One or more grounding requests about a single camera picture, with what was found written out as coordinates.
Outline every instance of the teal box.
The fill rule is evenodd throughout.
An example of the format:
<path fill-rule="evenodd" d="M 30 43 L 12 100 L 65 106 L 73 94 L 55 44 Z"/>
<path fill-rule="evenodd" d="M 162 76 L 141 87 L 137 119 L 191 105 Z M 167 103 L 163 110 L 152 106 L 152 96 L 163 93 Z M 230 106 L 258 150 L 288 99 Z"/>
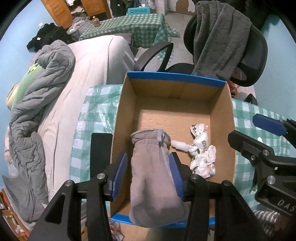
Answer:
<path fill-rule="evenodd" d="M 128 15 L 136 15 L 136 14 L 150 14 L 150 7 L 132 7 L 128 9 Z"/>

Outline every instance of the gray blanket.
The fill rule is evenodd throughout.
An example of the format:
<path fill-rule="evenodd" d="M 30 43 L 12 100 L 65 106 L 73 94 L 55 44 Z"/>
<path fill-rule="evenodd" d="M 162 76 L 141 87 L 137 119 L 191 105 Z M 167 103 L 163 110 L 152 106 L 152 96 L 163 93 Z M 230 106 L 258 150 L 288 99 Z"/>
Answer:
<path fill-rule="evenodd" d="M 192 74 L 228 81 L 244 53 L 250 19 L 219 1 L 199 1 L 195 7 L 197 28 Z"/>
<path fill-rule="evenodd" d="M 29 86 L 21 102 L 11 110 L 9 150 L 23 182 L 31 188 L 37 200 L 47 204 L 45 154 L 37 128 L 46 105 L 60 94 L 70 79 L 75 56 L 67 44 L 56 40 L 42 48 L 38 63 L 45 71 Z"/>
<path fill-rule="evenodd" d="M 20 217 L 26 223 L 36 222 L 44 211 L 44 207 L 37 200 L 31 188 L 22 180 L 21 176 L 8 178 L 2 176 L 7 194 L 9 195 Z"/>

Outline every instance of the gray mitten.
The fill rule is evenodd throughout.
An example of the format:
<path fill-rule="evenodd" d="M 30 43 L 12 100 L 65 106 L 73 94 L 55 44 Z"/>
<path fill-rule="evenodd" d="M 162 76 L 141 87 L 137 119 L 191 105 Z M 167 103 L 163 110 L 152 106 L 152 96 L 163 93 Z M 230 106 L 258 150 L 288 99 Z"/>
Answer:
<path fill-rule="evenodd" d="M 131 135 L 130 220 L 154 228 L 183 221 L 188 206 L 178 197 L 169 166 L 169 135 L 162 129 L 144 129 Z"/>

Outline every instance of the crumpled paper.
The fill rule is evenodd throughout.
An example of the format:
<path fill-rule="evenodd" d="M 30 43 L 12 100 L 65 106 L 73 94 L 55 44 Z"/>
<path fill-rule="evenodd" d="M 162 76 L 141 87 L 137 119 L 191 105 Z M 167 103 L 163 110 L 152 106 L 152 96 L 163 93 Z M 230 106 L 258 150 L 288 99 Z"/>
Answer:
<path fill-rule="evenodd" d="M 197 124 L 190 126 L 191 133 L 195 136 L 189 153 L 192 155 L 190 169 L 203 178 L 215 174 L 214 162 L 216 160 L 216 147 L 208 145 L 208 126 Z"/>

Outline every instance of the green checkered tablecloth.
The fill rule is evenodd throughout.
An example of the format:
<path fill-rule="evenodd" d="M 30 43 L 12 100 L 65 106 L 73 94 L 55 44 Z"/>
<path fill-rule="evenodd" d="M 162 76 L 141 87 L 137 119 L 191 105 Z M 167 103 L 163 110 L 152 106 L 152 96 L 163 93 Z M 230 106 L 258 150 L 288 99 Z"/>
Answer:
<path fill-rule="evenodd" d="M 90 179 L 92 133 L 114 132 L 121 89 L 122 85 L 96 85 L 86 94 L 74 134 L 70 160 L 70 179 L 75 183 Z"/>
<path fill-rule="evenodd" d="M 94 38 L 108 34 L 133 34 L 133 47 L 150 48 L 161 41 L 172 41 L 172 37 L 180 37 L 177 30 L 170 28 L 163 14 L 126 15 L 101 21 L 101 26 L 90 24 L 79 40 Z M 165 52 L 159 53 L 163 60 Z"/>
<path fill-rule="evenodd" d="M 113 133 L 122 85 L 97 85 L 89 89 L 74 134 L 70 160 L 70 179 L 83 182 L 90 179 L 90 143 L 93 132 Z M 261 137 L 278 156 L 288 156 L 290 144 L 252 123 L 255 114 L 262 114 L 277 120 L 283 116 L 258 106 L 232 99 L 235 129 L 254 139 Z M 254 168 L 249 160 L 236 152 L 234 185 L 251 208 L 255 208 L 255 191 L 251 190 Z"/>
<path fill-rule="evenodd" d="M 261 114 L 276 120 L 284 120 L 285 118 L 283 116 L 240 100 L 232 99 L 232 105 L 234 125 L 237 131 L 240 131 L 241 133 L 244 133 L 256 140 L 258 137 L 261 137 L 263 143 L 272 147 L 276 155 L 289 156 L 290 144 L 283 136 L 278 137 L 265 130 L 255 127 L 252 122 L 255 114 Z M 250 208 L 256 207 L 259 204 L 255 200 L 255 190 L 251 189 L 254 172 L 255 169 L 252 167 L 249 160 L 244 158 L 237 151 L 235 157 L 234 186 L 243 196 Z"/>

